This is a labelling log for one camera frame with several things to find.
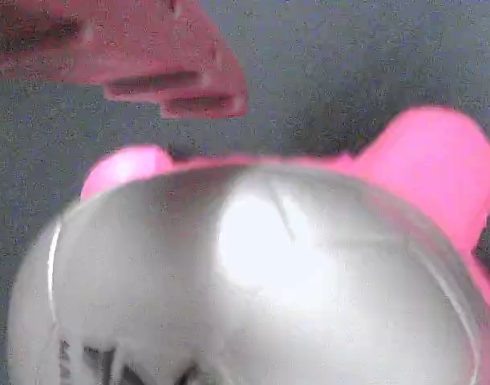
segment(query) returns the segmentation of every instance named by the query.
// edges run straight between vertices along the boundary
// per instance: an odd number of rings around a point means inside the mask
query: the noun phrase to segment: pink ear
[[[173,160],[157,146],[123,148],[102,159],[84,182],[81,199],[133,180],[148,179],[173,168]]]
[[[426,213],[461,253],[475,247],[490,213],[490,143],[471,118],[444,107],[406,111],[357,167]]]

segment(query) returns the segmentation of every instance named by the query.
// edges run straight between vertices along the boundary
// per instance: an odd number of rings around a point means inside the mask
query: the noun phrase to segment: pink toy
[[[163,173],[254,162],[328,168],[409,201],[447,234],[490,305],[490,275],[471,253],[490,213],[490,143],[471,118],[451,108],[405,111],[355,158],[348,154],[323,158],[235,155],[175,162],[157,146],[124,148],[93,168],[81,198]]]

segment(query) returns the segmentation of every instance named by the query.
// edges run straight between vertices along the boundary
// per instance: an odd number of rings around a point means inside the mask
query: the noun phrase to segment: pink plastic piece
[[[469,117],[444,107],[397,116],[355,159],[192,158],[175,163],[160,148],[130,148],[109,156],[87,178],[82,198],[136,179],[224,164],[296,163],[365,180],[410,202],[447,235],[490,305],[490,274],[472,255],[490,213],[490,143]]]
[[[174,170],[170,156],[157,146],[124,148],[102,159],[84,182],[81,199],[118,187],[132,180],[145,180]]]
[[[0,76],[101,85],[169,118],[247,112],[243,71],[196,0],[0,1]]]

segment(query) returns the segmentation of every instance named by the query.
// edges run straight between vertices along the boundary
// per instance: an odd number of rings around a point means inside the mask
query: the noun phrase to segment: gray background
[[[22,251],[114,148],[188,155],[357,151],[405,107],[445,103],[490,137],[490,3],[203,0],[249,81],[231,120],[162,120],[100,89],[0,81],[0,383],[8,293]],[[490,258],[490,223],[481,254]]]

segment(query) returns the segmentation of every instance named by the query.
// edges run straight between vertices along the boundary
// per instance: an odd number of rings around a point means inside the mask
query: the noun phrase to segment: silver helmet
[[[490,310],[424,215],[293,165],[72,206],[14,286],[14,385],[490,384]]]

